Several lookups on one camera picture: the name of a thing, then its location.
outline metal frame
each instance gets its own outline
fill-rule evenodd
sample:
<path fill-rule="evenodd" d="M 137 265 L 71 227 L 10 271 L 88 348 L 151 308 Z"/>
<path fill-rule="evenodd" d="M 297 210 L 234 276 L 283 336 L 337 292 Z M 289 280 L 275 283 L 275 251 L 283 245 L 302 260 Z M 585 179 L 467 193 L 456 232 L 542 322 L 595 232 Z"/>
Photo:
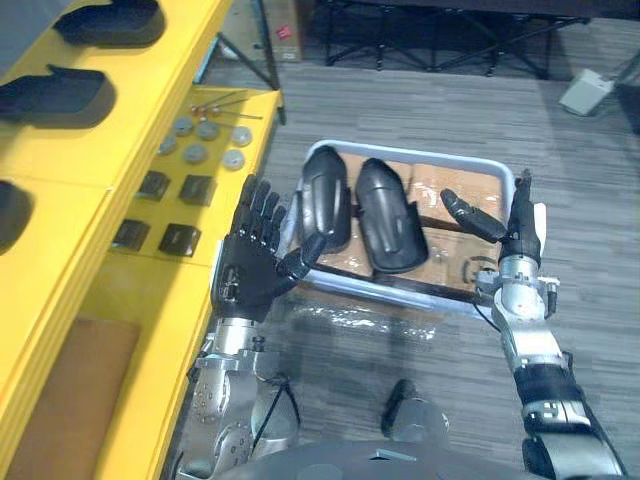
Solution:
<path fill-rule="evenodd" d="M 483 23 L 481 20 L 476 18 L 473 14 L 475 12 L 461 10 L 461 9 L 453 9 L 453 8 L 440 8 L 440 7 L 424 7 L 425 15 L 428 17 L 434 17 L 433 31 L 431 35 L 431 45 L 430 45 L 430 62 L 425 62 L 415 54 L 407 51 L 399 47 L 393 40 L 387 38 L 387 24 L 389 20 L 389 15 L 396 9 L 401 9 L 399 6 L 392 5 L 379 5 L 379 4 L 368 4 L 370 6 L 377 6 L 381 12 L 380 16 L 380 24 L 378 28 L 378 32 L 375 38 L 371 41 L 364 42 L 358 45 L 353 45 L 349 48 L 342 50 L 341 52 L 331 55 L 331 48 L 333 44 L 333 35 L 335 29 L 335 16 L 337 12 L 349 14 L 347 9 L 353 5 L 366 5 L 366 2 L 354 2 L 351 0 L 327 0 L 326 5 L 329 8 L 329 19 L 327 22 L 327 30 L 326 30 L 326 64 L 328 66 L 334 65 L 338 60 L 343 59 L 344 57 L 355 53 L 357 51 L 362 50 L 366 47 L 374 47 L 376 49 L 376 67 L 378 70 L 382 70 L 383 66 L 383 58 L 384 58 L 384 50 L 386 48 L 393 48 L 398 51 L 405 57 L 409 58 L 411 61 L 416 63 L 419 68 L 432 72 L 441 72 L 448 68 L 455 67 L 469 61 L 471 59 L 475 59 L 478 57 L 485 57 L 489 55 L 489 67 L 487 68 L 486 75 L 493 75 L 495 69 L 498 67 L 498 63 L 500 61 L 500 57 L 504 53 L 512 53 L 518 59 L 520 59 L 532 72 L 533 74 L 542 80 L 547 80 L 549 78 L 549 64 L 551 58 L 551 33 L 560 30 L 561 28 L 568 27 L 575 23 L 589 23 L 590 19 L 588 18 L 580 18 L 580 17 L 567 17 L 567 16 L 556 16 L 556 15 L 513 15 L 513 24 L 526 24 L 534 19 L 542 19 L 546 20 L 547 25 L 538 28 L 536 30 L 521 33 L 516 35 L 501 35 L 500 33 L 493 30 L 490 26 Z M 488 41 L 488 46 L 485 48 L 481 48 L 477 51 L 470 52 L 467 54 L 463 54 L 454 58 L 452 60 L 448 60 L 446 62 L 438 63 L 437 61 L 437 53 L 438 53 L 438 44 L 440 39 L 440 18 L 444 15 L 458 15 L 463 18 L 472 28 L 477 30 L 482 34 L 482 36 Z M 354 23 L 357 23 L 357 18 L 350 16 L 350 20 Z M 538 35 L 546 35 L 546 43 L 544 49 L 544 64 L 542 66 L 536 64 L 529 58 L 529 56 L 521 51 L 514 50 L 514 45 L 523 43 L 526 40 L 538 36 Z"/>
<path fill-rule="evenodd" d="M 273 45 L 271 44 L 271 37 L 269 36 L 269 22 L 267 20 L 267 11 L 264 6 L 263 0 L 251 0 L 254 13 L 257 17 L 258 30 L 260 32 L 260 39 L 264 46 L 264 56 L 267 62 L 267 73 L 264 73 L 249 57 L 247 57 L 242 51 L 236 47 L 231 40 L 229 40 L 224 33 L 219 32 L 216 38 L 211 42 L 211 46 L 205 55 L 204 60 L 200 64 L 198 71 L 193 79 L 193 83 L 201 83 L 202 78 L 207 71 L 209 64 L 213 59 L 218 44 L 222 42 L 229 50 L 231 50 L 238 59 L 245 64 L 245 66 L 251 70 L 260 80 L 262 80 L 272 90 L 281 90 L 280 77 L 278 76 L 278 69 L 276 67 L 276 60 L 273 55 Z M 287 124 L 287 113 L 284 106 L 284 95 L 282 95 L 282 106 L 278 107 L 278 119 L 282 125 Z"/>
<path fill-rule="evenodd" d="M 516 16 L 516 21 L 520 21 L 521 23 L 526 23 L 534 19 L 544 19 L 547 20 L 547 26 L 533 30 L 531 32 L 523 33 L 520 35 L 515 35 L 512 37 L 501 37 L 498 33 L 492 30 L 490 27 L 474 18 L 472 15 L 473 12 L 468 12 L 466 10 L 455 10 L 455 11 L 444 11 L 443 13 L 456 14 L 464 18 L 467 23 L 475 28 L 478 32 L 480 32 L 488 41 L 489 46 L 475 52 L 470 52 L 464 55 L 460 55 L 457 58 L 452 60 L 448 60 L 446 62 L 437 63 L 437 51 L 438 51 L 438 39 L 439 34 L 434 34 L 434 43 L 431 45 L 432 51 L 432 68 L 431 70 L 434 72 L 441 72 L 448 68 L 454 67 L 461 63 L 464 63 L 468 60 L 483 57 L 487 54 L 490 54 L 490 64 L 487 69 L 486 75 L 491 76 L 493 72 L 498 66 L 499 59 L 504 53 L 512 53 L 517 58 L 519 58 L 529 69 L 533 72 L 533 74 L 541 79 L 548 80 L 549 79 L 549 63 L 551 58 L 551 33 L 560 30 L 561 28 L 568 27 L 569 25 L 573 25 L 576 23 L 587 24 L 590 22 L 588 18 L 580 18 L 580 17 L 558 17 L 558 16 L 549 16 L 549 15 L 519 15 Z M 434 30 L 439 32 L 439 18 L 436 17 L 436 27 Z M 525 53 L 517 52 L 512 50 L 512 47 L 521 42 L 525 42 L 526 40 L 536 37 L 538 35 L 546 34 L 546 42 L 545 42 L 545 60 L 544 66 L 541 67 L 534 63 Z"/>
<path fill-rule="evenodd" d="M 378 26 L 378 31 L 375 37 L 367 42 L 360 43 L 358 45 L 353 45 L 342 50 L 339 53 L 331 55 L 331 47 L 332 47 L 332 39 L 333 39 L 333 30 L 334 30 L 334 22 L 336 13 L 340 12 L 343 14 L 349 15 L 347 9 L 354 5 L 367 5 L 365 2 L 352 2 L 352 1 L 342 1 L 342 0 L 328 0 L 327 5 L 329 7 L 329 22 L 327 24 L 327 35 L 326 35 L 326 60 L 325 63 L 327 66 L 332 66 L 338 60 L 343 59 L 344 57 L 351 55 L 352 53 L 358 52 L 363 48 L 373 47 L 376 50 L 376 69 L 382 70 L 383 61 L 384 61 L 384 52 L 388 48 L 392 48 L 398 53 L 404 55 L 413 63 L 415 63 L 419 68 L 423 70 L 430 70 L 431 66 L 423 61 L 421 58 L 417 57 L 410 51 L 405 48 L 400 47 L 397 43 L 391 40 L 387 36 L 387 26 L 390 15 L 394 12 L 394 10 L 402 9 L 402 7 L 393 6 L 393 5 L 370 5 L 372 7 L 377 7 L 380 11 L 380 24 Z M 355 23 L 357 23 L 357 19 L 351 17 Z"/>

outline screw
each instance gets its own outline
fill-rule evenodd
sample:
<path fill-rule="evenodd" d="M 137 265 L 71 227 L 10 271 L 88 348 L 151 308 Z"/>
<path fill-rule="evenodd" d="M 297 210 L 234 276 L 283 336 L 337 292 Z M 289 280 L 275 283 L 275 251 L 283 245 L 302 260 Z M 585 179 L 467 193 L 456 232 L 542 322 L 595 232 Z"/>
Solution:
<path fill-rule="evenodd" d="M 262 335 L 256 335 L 251 341 L 253 342 L 254 352 L 264 352 L 264 337 Z"/>

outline plastic tray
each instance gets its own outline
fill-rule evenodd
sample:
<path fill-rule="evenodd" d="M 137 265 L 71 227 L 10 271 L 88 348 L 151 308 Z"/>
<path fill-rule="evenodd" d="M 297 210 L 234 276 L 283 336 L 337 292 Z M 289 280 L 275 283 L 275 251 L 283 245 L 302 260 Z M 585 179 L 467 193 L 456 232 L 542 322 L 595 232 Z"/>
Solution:
<path fill-rule="evenodd" d="M 381 147 L 363 143 L 342 142 L 339 140 L 322 140 L 315 143 L 307 152 L 307 160 L 316 148 L 324 145 L 334 147 L 341 153 L 375 157 L 381 160 L 394 162 L 435 165 L 453 168 L 456 170 L 466 170 L 492 175 L 500 179 L 503 201 L 503 218 L 509 218 L 511 201 L 514 193 L 514 177 L 511 170 L 500 162 L 486 160 L 483 158 L 461 157 L 457 155 L 447 155 L 444 153 L 420 152 L 417 150 Z M 302 183 L 299 183 L 298 190 L 301 188 Z M 282 241 L 280 244 L 280 254 L 284 254 L 289 250 L 297 233 L 298 209 L 298 196 L 294 195 L 291 207 L 289 208 L 289 213 L 283 222 L 281 230 Z M 377 300 L 393 305 L 418 308 L 426 311 L 463 313 L 477 316 L 473 306 L 466 302 L 439 297 L 436 295 L 403 290 L 401 288 L 350 278 L 335 273 L 314 269 L 309 272 L 305 281 L 319 290 L 328 292 L 353 295 L 367 298 L 369 300 Z"/>

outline white object on floor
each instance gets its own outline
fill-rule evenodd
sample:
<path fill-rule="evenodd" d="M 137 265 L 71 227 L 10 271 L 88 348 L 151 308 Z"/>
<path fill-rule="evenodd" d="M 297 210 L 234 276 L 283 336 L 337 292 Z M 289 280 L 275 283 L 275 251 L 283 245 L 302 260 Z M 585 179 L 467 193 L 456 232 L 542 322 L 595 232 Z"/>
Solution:
<path fill-rule="evenodd" d="M 585 68 L 573 79 L 560 104 L 576 115 L 589 115 L 614 86 L 615 81 L 605 80 L 602 75 Z"/>

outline silver metal arm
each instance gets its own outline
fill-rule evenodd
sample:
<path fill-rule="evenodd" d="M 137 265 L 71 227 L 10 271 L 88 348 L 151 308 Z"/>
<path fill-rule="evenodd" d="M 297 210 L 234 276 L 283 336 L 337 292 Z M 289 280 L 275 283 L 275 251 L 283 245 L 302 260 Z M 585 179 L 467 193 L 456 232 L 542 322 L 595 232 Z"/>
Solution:
<path fill-rule="evenodd" d="M 537 262 L 523 255 L 503 258 L 500 272 L 477 276 L 478 288 L 493 296 L 492 318 L 522 400 L 531 436 L 523 444 L 525 464 L 558 480 L 623 475 L 545 320 L 543 296 L 550 289 L 557 292 L 558 284 L 539 277 Z"/>
<path fill-rule="evenodd" d="M 263 341 L 243 318 L 221 318 L 207 336 L 195 363 L 199 375 L 176 479 L 212 479 L 249 460 L 258 379 L 274 377 L 279 365 L 279 354 L 263 351 Z"/>

